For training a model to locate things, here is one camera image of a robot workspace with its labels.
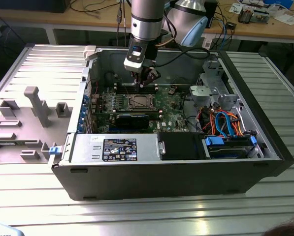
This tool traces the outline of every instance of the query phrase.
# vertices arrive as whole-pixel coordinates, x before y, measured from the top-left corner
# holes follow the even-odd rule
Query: warning label
[[[136,139],[104,139],[103,161],[136,161]]]

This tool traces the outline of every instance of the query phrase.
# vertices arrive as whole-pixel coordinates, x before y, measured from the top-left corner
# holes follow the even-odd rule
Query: label sticker
[[[103,161],[136,161],[136,139],[104,139]]]
[[[105,136],[96,136],[96,135],[92,135],[90,142],[103,142],[105,139]]]

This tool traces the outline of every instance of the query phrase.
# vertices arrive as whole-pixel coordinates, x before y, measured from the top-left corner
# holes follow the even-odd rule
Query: motherboard
[[[105,88],[92,95],[94,133],[187,132],[182,114],[182,92],[170,86]]]

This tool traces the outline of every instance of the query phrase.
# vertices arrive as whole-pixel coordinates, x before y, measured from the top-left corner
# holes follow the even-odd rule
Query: paper
[[[240,4],[240,3],[234,3],[232,4],[232,6],[229,9],[229,12],[232,13],[236,13],[236,14],[240,14],[242,7],[244,6],[244,4]]]
[[[294,17],[293,16],[290,16],[290,15],[282,15],[282,16],[277,16],[277,17],[274,17],[274,19],[278,20],[278,21],[281,21],[283,23],[286,23],[290,26],[294,25]]]

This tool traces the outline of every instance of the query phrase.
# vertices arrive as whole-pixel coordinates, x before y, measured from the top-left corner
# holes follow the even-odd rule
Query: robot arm
[[[132,0],[131,42],[124,66],[131,71],[137,89],[160,77],[150,66],[161,42],[164,4],[165,0]]]
[[[167,2],[169,1],[132,0],[131,40],[124,66],[131,71],[137,90],[161,76],[152,66],[161,46],[163,12]],[[168,18],[177,26],[176,41],[181,45],[192,47],[200,39],[207,23],[204,2],[205,0],[174,1],[176,7],[169,11]]]

